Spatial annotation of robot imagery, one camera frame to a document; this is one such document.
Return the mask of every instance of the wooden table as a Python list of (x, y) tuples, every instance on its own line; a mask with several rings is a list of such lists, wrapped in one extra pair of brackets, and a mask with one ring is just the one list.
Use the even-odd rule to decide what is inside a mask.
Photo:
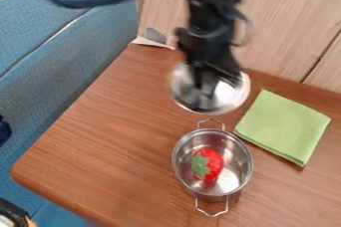
[(172, 173), (171, 151), (206, 116), (171, 100), (167, 74), (180, 59), (129, 46), (14, 165), (13, 179), (108, 226), (341, 226), (341, 96), (254, 71), (248, 101), (219, 117), (227, 129), (263, 88), (332, 121), (303, 169), (248, 143), (255, 170), (238, 203), (213, 219), (195, 211)]

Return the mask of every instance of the green towel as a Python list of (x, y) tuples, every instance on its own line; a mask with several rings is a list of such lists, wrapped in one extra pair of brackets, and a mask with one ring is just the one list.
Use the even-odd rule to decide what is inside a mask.
[(263, 90), (234, 133), (304, 166), (329, 121), (322, 113)]

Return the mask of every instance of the metal pot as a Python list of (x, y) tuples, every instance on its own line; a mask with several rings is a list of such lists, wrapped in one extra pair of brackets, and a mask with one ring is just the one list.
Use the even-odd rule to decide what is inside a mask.
[[(221, 125), (221, 130), (201, 128), (207, 121), (215, 121)], [(191, 171), (193, 154), (203, 148), (210, 147), (220, 153), (224, 160), (224, 168), (220, 176), (211, 184), (194, 178)], [(225, 131), (225, 124), (209, 118), (200, 121), (197, 129), (183, 136), (172, 152), (172, 168), (178, 180), (195, 197), (195, 208), (208, 217), (215, 217), (228, 212), (228, 199), (238, 193), (249, 181), (253, 171), (253, 161), (250, 151), (234, 134)], [(223, 211), (208, 213), (198, 206), (198, 201), (225, 201)]]

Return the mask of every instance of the strawberry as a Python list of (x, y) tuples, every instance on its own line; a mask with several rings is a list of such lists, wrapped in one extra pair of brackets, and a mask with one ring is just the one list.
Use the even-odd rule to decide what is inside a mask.
[(221, 155), (210, 148), (199, 149), (191, 159), (191, 171), (195, 177), (204, 181), (216, 180), (222, 168)]

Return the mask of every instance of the blue fabric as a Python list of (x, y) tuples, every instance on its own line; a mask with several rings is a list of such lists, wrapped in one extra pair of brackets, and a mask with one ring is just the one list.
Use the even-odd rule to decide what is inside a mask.
[[(36, 11), (30, 13), (26, 7), (30, 13), (27, 20), (20, 18), (26, 14), (25, 8), (8, 1), (7, 5), (14, 6), (10, 12), (4, 11), (3, 1), (8, 0), (0, 0), (0, 73), (6, 71), (0, 75), (0, 114), (11, 124), (13, 135), (0, 147), (0, 197), (33, 214), (41, 221), (39, 227), (85, 226), (83, 219), (13, 183), (10, 169), (135, 38), (136, 0), (80, 13), (57, 10), (37, 0)], [(72, 19), (76, 20), (70, 26), (53, 34)]]
[(0, 77), (45, 39), (87, 10), (47, 0), (0, 0)]
[(38, 227), (90, 227), (86, 220), (46, 202), (37, 213), (32, 216)]

